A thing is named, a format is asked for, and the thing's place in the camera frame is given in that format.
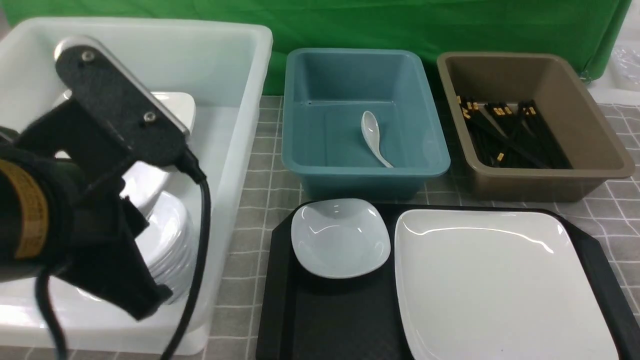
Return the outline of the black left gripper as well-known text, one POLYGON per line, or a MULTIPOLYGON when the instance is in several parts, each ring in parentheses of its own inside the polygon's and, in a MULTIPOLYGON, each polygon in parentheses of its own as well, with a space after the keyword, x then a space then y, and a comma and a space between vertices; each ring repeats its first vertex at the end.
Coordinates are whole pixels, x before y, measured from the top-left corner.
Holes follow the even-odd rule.
POLYGON ((121 197, 130 151, 76 100, 1 141, 1 281, 42 272, 112 303, 137 321, 173 296, 135 241, 146 217, 121 197))

